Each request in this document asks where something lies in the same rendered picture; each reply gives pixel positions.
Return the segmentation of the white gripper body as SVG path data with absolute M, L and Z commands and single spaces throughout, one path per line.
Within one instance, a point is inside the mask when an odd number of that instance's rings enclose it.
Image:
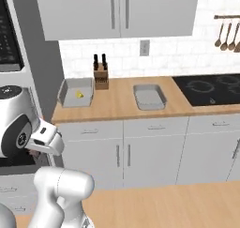
M 64 142 L 61 135 L 56 132 L 49 142 L 30 139 L 26 148 L 54 156 L 60 156 L 64 151 Z

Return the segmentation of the grey lower cupboard door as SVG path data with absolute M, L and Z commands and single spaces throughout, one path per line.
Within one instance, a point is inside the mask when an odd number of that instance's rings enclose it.
M 124 187 L 150 188 L 174 185 L 184 141 L 184 135 L 126 138 Z M 130 167 L 128 167 L 128 144 L 131 146 Z
M 177 185 L 224 182 L 233 165 L 240 131 L 189 134 L 185 140 Z
M 233 160 L 233 165 L 227 178 L 228 181 L 240 181 L 240 146 L 237 156 Z
M 116 162 L 116 146 L 120 147 L 120 167 Z M 118 190 L 123 187 L 123 155 L 121 139 L 68 141 L 63 152 L 67 169 L 90 174 L 96 190 Z

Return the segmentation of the grey cupboard door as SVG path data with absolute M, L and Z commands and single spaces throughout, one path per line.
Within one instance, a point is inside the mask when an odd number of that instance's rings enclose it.
M 126 0 L 120 0 L 122 38 L 191 36 L 198 0 L 129 0 L 126 29 Z
M 228 181 L 240 181 L 240 146 L 237 156 L 233 160 L 233 165 L 227 178 Z
M 184 141 L 184 135 L 126 138 L 124 187 L 150 188 L 174 185 Z M 128 144 L 131 146 L 130 167 L 128 167 Z
M 120 167 L 116 162 L 116 146 L 120 147 Z M 67 169 L 90 174 L 96 190 L 118 190 L 123 187 L 123 155 L 121 139 L 68 141 L 63 152 Z
M 119 38 L 118 0 L 37 0 L 46 40 Z
M 233 165 L 240 131 L 189 134 L 185 140 L 177 185 L 224 182 Z

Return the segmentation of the grey drawer front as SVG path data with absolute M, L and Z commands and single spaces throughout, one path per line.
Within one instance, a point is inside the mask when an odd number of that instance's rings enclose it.
M 98 139 L 118 139 L 123 137 L 122 121 L 97 121 L 62 123 L 60 132 L 66 141 L 83 141 Z M 98 129 L 98 133 L 81 134 L 84 129 Z
M 149 130 L 150 126 L 164 126 L 166 129 Z M 186 133 L 187 117 L 166 117 L 126 120 L 124 122 L 125 137 L 148 137 L 162 135 L 182 135 Z
M 214 122 L 225 121 L 229 126 L 215 127 Z M 219 114 L 191 116 L 188 122 L 188 133 L 210 133 L 240 130 L 240 114 Z

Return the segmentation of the white drawer front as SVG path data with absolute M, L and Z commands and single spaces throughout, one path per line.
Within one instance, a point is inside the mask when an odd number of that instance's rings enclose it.
M 0 193 L 0 203 L 7 206 L 15 215 L 29 215 L 37 204 L 37 190 L 34 186 L 34 175 L 0 175 L 1 188 L 17 188 L 15 192 Z M 25 207 L 24 212 L 14 207 Z

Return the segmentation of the wooden knife block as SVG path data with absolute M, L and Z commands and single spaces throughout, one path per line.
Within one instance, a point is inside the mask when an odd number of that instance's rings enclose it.
M 98 63 L 94 68 L 94 79 L 96 90 L 104 90 L 109 88 L 108 66 Z

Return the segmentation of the black built-in microwave oven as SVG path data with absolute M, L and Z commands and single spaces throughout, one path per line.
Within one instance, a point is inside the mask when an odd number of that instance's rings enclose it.
M 0 0 L 0 72 L 21 71 L 24 67 L 7 0 Z

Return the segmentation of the grey upper cupboard door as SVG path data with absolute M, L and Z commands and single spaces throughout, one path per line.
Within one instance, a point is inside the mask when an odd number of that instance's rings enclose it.
M 126 29 L 126 0 L 120 0 L 122 38 L 191 36 L 198 0 L 129 0 Z
M 37 0 L 46 40 L 119 38 L 118 0 Z

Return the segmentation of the black hob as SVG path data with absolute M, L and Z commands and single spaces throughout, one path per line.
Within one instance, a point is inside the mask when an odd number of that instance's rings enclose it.
M 175 76 L 191 106 L 240 104 L 240 74 Z

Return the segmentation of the grey wall outlet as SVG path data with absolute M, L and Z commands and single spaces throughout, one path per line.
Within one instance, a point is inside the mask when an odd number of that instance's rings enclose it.
M 140 41 L 140 56 L 148 56 L 150 51 L 150 40 L 141 40 Z

